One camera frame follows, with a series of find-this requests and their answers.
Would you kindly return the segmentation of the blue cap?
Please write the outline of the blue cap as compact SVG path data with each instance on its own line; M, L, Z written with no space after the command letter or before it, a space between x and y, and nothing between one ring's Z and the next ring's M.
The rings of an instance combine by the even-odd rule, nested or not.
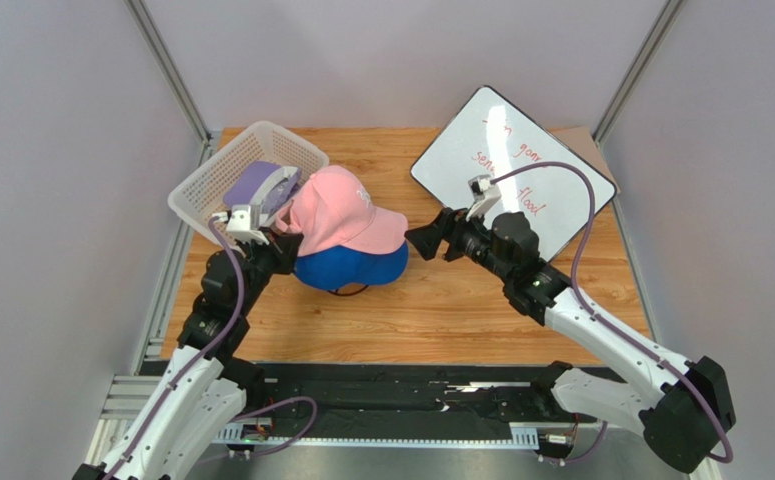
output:
M303 284L324 291L342 289L350 284L381 286L403 275L409 257L406 243L388 254L370 254L336 246L299 256L294 275Z

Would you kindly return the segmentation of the light pink cap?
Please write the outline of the light pink cap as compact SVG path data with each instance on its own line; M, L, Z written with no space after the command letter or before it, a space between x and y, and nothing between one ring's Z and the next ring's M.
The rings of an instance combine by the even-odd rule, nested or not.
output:
M405 215L376 206L349 170L329 165L315 172L277 213L274 226L303 236L298 254L342 246L374 255L390 254L405 242Z

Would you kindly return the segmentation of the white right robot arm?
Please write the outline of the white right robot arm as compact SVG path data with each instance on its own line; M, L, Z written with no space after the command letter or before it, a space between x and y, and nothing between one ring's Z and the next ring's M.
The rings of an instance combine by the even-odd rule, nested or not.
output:
M516 312L577 342L619 376L609 381L554 365L546 387L561 409L640 435L683 473L707 458L733 461L728 433L736 415L725 369L708 356L692 361L611 315L541 258L538 235L524 214L501 214L486 228L465 209L445 208L405 238L425 260L446 243L446 261L468 258L483 267L502 281Z

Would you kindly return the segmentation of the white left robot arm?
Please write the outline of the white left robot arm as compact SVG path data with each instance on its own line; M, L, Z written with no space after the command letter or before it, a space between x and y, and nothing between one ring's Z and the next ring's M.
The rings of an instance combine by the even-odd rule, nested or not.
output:
M249 396L263 394L262 370L234 354L251 309L273 276L292 273L303 240L267 238L223 244L206 261L202 292L154 391L104 458L80 465L75 478L182 479Z

